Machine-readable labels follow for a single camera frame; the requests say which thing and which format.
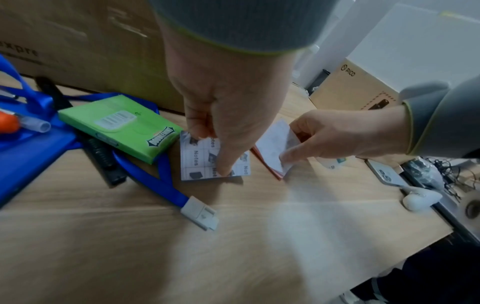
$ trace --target paper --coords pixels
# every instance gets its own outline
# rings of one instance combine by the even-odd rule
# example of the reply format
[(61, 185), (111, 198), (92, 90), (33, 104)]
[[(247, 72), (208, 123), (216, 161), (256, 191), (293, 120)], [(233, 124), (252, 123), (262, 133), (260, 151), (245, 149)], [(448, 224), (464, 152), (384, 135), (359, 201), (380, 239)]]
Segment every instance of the paper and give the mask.
[[(190, 133), (180, 133), (181, 180), (222, 177), (217, 173), (216, 160), (220, 151), (218, 138), (196, 140)], [(246, 151), (232, 167), (230, 176), (250, 175), (250, 151)]]
[(279, 156), (283, 151), (299, 144), (300, 140), (290, 126), (280, 119), (260, 137), (253, 151), (278, 179), (282, 179), (293, 165), (283, 165)]

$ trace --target green box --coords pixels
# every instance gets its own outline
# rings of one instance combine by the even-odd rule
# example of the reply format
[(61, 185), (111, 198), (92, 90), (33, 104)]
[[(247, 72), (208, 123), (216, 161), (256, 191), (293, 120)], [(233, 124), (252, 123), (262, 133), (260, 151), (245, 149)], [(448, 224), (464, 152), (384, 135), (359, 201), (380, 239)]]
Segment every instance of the green box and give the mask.
[(182, 130), (124, 95), (60, 110), (58, 116), (148, 164), (174, 143)]

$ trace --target gray sweater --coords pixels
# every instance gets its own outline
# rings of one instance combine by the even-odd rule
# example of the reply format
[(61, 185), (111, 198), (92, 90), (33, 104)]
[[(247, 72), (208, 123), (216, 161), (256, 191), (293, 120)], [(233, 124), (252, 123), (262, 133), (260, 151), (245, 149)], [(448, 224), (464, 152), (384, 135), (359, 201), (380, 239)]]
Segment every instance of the gray sweater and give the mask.
[[(336, 0), (149, 0), (183, 32), (220, 47), (254, 54), (301, 49), (318, 38)], [(480, 158), (480, 77), (449, 89), (407, 88), (400, 99), (411, 122), (409, 153)]]

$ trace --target lanyard clip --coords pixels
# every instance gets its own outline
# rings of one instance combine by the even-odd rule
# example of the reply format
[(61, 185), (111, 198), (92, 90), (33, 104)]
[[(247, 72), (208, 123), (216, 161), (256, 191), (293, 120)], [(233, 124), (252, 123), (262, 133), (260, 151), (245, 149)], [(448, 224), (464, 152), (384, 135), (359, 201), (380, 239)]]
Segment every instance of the lanyard clip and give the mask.
[(180, 209), (180, 213), (188, 217), (203, 230), (208, 230), (209, 228), (215, 230), (219, 223), (219, 219), (215, 216), (217, 212), (194, 196), (188, 199), (185, 206)]

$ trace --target hand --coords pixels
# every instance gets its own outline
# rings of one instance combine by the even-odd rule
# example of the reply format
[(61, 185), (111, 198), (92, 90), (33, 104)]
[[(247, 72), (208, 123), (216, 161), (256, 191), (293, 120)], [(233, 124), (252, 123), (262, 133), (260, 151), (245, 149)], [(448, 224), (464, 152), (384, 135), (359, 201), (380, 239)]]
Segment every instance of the hand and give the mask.
[(218, 173), (226, 176), (282, 106), (295, 54), (257, 56), (229, 51), (158, 22), (168, 77), (183, 95), (188, 130), (196, 139), (220, 139), (216, 165)]
[(371, 111), (312, 110), (290, 127), (302, 143), (280, 155), (284, 163), (316, 156), (407, 153), (410, 143), (410, 120), (404, 106)]

